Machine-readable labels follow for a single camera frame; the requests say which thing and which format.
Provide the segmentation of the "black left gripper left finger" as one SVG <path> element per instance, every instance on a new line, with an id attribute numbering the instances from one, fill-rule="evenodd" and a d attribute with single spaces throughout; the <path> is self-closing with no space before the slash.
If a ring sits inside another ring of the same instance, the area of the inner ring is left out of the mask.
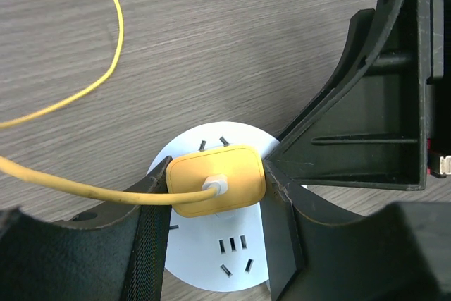
<path id="1" fill-rule="evenodd" d="M 1 211 L 2 300 L 159 300 L 169 206 L 101 203 L 69 221 Z"/>

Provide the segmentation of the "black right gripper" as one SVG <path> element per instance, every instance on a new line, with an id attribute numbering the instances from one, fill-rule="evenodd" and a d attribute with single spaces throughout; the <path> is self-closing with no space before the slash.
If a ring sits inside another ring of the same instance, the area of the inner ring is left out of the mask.
<path id="1" fill-rule="evenodd" d="M 450 175 L 450 0 L 378 0 L 268 162 L 308 185 L 423 190 Z"/>

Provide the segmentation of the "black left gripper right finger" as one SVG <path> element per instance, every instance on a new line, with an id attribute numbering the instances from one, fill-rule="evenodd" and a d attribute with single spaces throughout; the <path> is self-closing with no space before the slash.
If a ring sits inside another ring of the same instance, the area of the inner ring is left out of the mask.
<path id="1" fill-rule="evenodd" d="M 450 205 L 394 202 L 361 216 L 264 164 L 273 300 L 449 300 Z"/>

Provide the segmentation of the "round light blue power strip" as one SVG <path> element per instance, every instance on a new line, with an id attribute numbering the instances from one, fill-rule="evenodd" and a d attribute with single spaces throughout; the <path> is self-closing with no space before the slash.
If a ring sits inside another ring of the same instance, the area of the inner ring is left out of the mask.
<path id="1" fill-rule="evenodd" d="M 266 156 L 278 140 L 264 130 L 244 123 L 220 121 L 191 128 L 172 139 L 154 158 L 246 144 Z M 194 218 L 171 213 L 165 268 L 181 281 L 203 290 L 234 292 L 268 282 L 261 210 L 258 204 Z"/>

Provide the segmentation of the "orange plug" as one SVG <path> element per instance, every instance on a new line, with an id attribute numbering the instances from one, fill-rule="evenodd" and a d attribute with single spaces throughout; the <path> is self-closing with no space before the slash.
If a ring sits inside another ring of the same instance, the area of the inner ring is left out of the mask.
<path id="1" fill-rule="evenodd" d="M 229 145 L 199 151 L 172 160 L 166 171 L 171 194 L 215 194 L 201 202 L 174 204 L 179 215 L 192 218 L 248 207 L 266 191 L 261 156 L 249 145 Z"/>

